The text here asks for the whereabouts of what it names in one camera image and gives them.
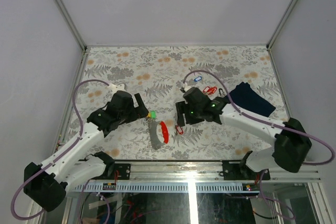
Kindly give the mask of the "green key tag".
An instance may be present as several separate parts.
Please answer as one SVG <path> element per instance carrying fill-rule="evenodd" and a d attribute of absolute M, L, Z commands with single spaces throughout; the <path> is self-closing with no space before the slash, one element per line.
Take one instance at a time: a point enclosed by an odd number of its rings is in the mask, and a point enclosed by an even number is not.
<path fill-rule="evenodd" d="M 155 119 L 156 118 L 156 112 L 155 111 L 151 111 L 149 113 L 149 117 Z"/>

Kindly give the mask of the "red key tag with key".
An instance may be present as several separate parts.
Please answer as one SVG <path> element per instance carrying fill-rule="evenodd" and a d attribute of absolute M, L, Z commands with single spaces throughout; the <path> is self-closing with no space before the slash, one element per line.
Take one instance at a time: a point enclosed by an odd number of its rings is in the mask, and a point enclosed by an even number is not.
<path fill-rule="evenodd" d="M 184 133 L 181 126 L 176 125 L 175 130 L 176 130 L 176 133 L 179 134 L 179 135 L 182 135 Z"/>

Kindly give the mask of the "metal key holder red handle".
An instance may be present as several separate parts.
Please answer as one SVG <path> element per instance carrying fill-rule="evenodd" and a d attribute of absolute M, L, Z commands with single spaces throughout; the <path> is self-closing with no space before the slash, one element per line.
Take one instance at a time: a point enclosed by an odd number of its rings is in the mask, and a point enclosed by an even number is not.
<path fill-rule="evenodd" d="M 169 131 L 163 121 L 149 119 L 149 136 L 150 143 L 154 150 L 159 150 L 169 143 Z"/>

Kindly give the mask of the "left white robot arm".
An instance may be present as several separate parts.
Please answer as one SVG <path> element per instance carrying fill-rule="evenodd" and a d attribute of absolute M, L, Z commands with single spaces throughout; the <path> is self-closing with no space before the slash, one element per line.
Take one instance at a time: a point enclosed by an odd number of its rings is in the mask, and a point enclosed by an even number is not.
<path fill-rule="evenodd" d="M 85 161 L 80 158 L 120 125 L 145 118 L 148 113 L 139 93 L 118 90 L 106 106 L 89 115 L 80 132 L 61 149 L 39 165 L 26 166 L 24 193 L 51 212 L 78 185 L 93 178 L 113 178 L 115 161 L 105 152 L 99 151 Z"/>

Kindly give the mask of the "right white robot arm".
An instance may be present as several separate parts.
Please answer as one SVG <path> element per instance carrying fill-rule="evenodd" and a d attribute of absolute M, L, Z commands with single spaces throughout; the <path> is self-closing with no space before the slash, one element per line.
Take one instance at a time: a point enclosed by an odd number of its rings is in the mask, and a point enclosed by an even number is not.
<path fill-rule="evenodd" d="M 251 179 L 258 172 L 275 167 L 297 173 L 312 147 L 301 123 L 296 119 L 273 121 L 238 107 L 228 97 L 210 99 L 196 87 L 187 89 L 183 99 L 175 104 L 179 127 L 214 122 L 236 127 L 271 146 L 261 151 L 251 151 L 244 156 L 239 172 L 245 179 Z"/>

